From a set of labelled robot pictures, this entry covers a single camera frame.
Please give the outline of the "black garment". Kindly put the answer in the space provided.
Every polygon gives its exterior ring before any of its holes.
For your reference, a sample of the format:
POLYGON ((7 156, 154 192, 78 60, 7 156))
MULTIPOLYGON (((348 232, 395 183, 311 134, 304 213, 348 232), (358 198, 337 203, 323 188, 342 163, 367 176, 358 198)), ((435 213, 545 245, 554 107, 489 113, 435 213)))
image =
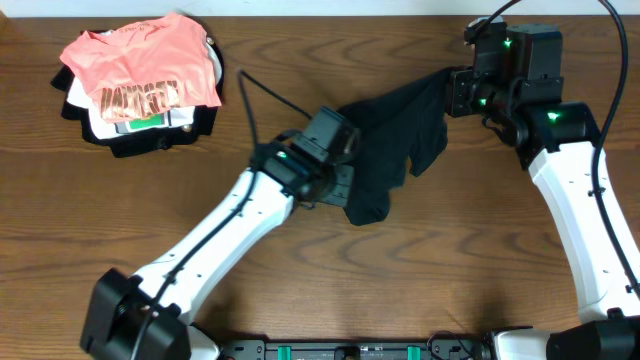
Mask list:
POLYGON ((448 144, 444 68, 385 95, 344 105, 338 113, 361 131, 361 145, 349 162, 354 178, 344 212, 355 226, 386 219, 390 191, 405 175, 420 176, 448 144))

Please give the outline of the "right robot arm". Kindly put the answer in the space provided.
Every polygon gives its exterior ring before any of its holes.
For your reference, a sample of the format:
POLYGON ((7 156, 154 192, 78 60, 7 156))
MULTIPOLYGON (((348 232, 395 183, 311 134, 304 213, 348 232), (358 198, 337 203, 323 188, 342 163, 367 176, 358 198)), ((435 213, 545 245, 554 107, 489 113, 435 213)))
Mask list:
POLYGON ((542 194, 568 259, 580 325, 492 331, 480 359, 636 359, 639 249, 609 180, 589 107, 562 99, 563 38, 545 24, 480 18, 464 32, 470 67, 446 87, 452 117, 480 115, 542 194))

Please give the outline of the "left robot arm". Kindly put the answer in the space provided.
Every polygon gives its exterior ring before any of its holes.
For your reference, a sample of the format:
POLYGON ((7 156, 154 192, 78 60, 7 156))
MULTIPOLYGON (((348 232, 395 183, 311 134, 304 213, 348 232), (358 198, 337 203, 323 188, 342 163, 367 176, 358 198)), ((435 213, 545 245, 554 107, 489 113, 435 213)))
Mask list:
POLYGON ((222 202, 165 254, 132 276, 110 269, 96 283, 80 338, 94 359, 216 359, 194 323, 209 294, 299 204, 343 207, 360 132, 323 107, 304 130, 258 144, 222 202))

